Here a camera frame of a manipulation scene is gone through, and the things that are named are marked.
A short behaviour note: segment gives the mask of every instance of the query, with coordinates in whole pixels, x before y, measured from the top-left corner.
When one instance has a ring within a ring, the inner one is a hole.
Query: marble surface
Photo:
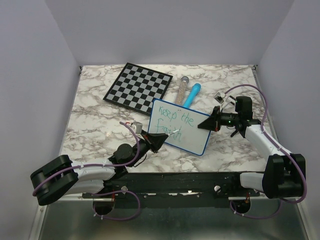
[[[195,83],[201,91],[190,106],[191,109],[210,114],[218,105],[214,96],[239,84],[256,85],[250,66],[247,65],[142,65],[173,75],[164,100],[174,102],[182,76],[188,76],[185,98]],[[76,92],[72,112],[65,134],[62,154],[71,160],[92,162],[107,158],[123,143],[135,144],[129,131],[119,121],[138,121],[148,129],[149,117],[108,103],[103,97],[111,87],[124,65],[84,66]],[[232,92],[249,96],[253,101],[254,118],[264,113],[262,100],[253,88],[237,88]],[[203,156],[164,145],[158,153],[148,152],[146,161],[129,172],[228,172],[264,171],[266,161],[240,134],[230,138],[233,130],[222,127],[212,132]]]

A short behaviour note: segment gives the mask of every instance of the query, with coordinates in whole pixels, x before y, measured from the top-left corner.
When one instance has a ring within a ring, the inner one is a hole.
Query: bolt
[[[123,186],[123,187],[121,188],[121,190],[122,190],[122,191],[128,191],[128,188],[127,188],[126,186]]]
[[[220,186],[214,186],[214,191],[217,192],[217,193],[220,193],[221,192],[221,187]]]

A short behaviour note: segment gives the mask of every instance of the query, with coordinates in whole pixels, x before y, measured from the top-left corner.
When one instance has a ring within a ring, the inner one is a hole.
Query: white board with blue border
[[[178,130],[170,135],[165,143],[201,156],[205,152],[210,131],[199,129],[198,124],[208,117],[208,114],[155,99],[152,106],[148,133],[170,134]]]

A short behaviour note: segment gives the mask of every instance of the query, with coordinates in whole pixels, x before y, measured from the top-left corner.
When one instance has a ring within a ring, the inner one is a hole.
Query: white wall
[[[306,158],[306,205],[320,237],[320,1],[295,0],[258,66],[279,141]]]
[[[82,65],[257,64],[293,0],[46,0]]]
[[[26,240],[30,174],[59,153],[79,67],[44,0],[0,1],[0,239]]]

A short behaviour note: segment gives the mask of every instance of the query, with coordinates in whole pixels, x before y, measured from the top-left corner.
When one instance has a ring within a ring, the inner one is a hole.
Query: chessboard
[[[162,99],[173,76],[127,63],[103,100],[150,116],[154,99]]]

